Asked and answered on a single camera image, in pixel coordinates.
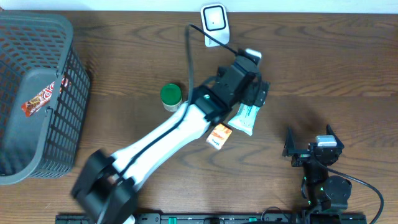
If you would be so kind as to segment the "red snack wrapper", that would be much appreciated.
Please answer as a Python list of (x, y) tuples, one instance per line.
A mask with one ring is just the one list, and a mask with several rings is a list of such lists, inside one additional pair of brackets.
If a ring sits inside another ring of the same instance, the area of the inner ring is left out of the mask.
[(55, 88), (55, 82), (47, 85), (42, 91), (40, 91), (32, 99), (22, 104), (21, 109), (26, 117), (32, 116), (38, 112), (43, 106), (45, 106), (51, 99), (52, 93)]

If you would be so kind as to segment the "orange small box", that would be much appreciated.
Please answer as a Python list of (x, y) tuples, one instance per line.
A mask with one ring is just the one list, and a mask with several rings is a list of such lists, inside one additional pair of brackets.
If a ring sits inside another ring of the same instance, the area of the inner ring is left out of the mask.
[(231, 133), (232, 130), (229, 127), (220, 123), (211, 131), (210, 135), (206, 139), (206, 142), (212, 145), (215, 149), (220, 150), (230, 137)]

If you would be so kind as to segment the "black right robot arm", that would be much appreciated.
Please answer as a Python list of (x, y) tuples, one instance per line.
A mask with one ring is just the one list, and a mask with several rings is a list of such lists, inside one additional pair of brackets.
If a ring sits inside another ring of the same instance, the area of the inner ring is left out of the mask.
[(304, 169), (301, 193), (309, 203), (302, 212), (305, 222), (315, 215), (338, 216), (348, 208), (351, 182), (339, 175), (330, 176), (327, 170), (339, 159), (344, 147), (330, 125), (326, 126), (326, 134), (317, 136), (306, 149), (297, 149), (292, 130), (287, 130), (282, 155), (292, 158), (291, 166)]

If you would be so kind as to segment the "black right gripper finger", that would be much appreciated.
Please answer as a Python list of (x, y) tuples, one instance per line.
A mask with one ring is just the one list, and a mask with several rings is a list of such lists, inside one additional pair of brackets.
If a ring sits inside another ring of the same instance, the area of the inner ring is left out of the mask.
[(284, 157), (292, 156), (295, 153), (295, 143), (294, 137), (291, 128), (287, 128), (287, 137), (284, 144), (284, 150), (282, 151), (282, 155)]
[(337, 137), (337, 135), (335, 134), (335, 132), (332, 130), (331, 126), (328, 124), (326, 126), (326, 134), (328, 136), (333, 136), (334, 137), (334, 146), (340, 148), (340, 149), (344, 149), (345, 145), (340, 141), (340, 139)]

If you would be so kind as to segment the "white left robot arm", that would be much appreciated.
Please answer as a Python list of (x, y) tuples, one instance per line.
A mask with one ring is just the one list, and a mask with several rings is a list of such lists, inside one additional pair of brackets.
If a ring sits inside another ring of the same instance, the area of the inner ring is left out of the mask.
[(110, 156), (92, 153), (71, 191), (91, 222), (134, 223), (137, 193), (160, 165), (222, 123), (234, 105), (261, 107), (269, 87), (258, 69), (261, 58), (258, 51), (238, 50), (230, 66), (219, 67), (212, 87), (194, 88), (188, 101), (142, 139)]

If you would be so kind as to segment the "green lid jar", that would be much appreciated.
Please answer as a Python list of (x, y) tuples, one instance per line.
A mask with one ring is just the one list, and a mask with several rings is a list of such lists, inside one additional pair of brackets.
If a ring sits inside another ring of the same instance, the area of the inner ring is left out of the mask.
[(167, 111), (175, 112), (182, 104), (182, 91), (178, 85), (168, 83), (162, 87), (160, 98)]

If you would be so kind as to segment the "mint green wipes pack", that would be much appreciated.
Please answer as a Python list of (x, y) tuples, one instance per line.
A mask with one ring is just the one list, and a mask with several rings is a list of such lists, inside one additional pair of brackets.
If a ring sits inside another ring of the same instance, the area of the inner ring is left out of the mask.
[(228, 125), (252, 136), (258, 111), (261, 108), (255, 105), (240, 104), (236, 115), (228, 121)]

